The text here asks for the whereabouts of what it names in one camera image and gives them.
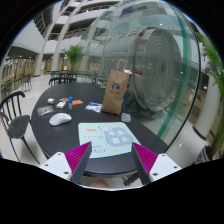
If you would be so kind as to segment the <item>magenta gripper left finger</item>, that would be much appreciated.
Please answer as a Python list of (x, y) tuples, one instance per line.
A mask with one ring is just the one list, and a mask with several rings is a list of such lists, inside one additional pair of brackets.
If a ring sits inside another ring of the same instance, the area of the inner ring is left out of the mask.
[(71, 181), (79, 184), (85, 171), (87, 162), (92, 152), (92, 143), (87, 142), (80, 145), (65, 154), (69, 167), (72, 171)]

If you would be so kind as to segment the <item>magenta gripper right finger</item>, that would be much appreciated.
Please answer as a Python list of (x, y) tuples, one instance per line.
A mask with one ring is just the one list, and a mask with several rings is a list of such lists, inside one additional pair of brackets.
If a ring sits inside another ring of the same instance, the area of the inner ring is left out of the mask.
[(135, 142), (132, 143), (131, 153), (142, 184), (149, 184), (149, 172), (152, 169), (158, 155)]

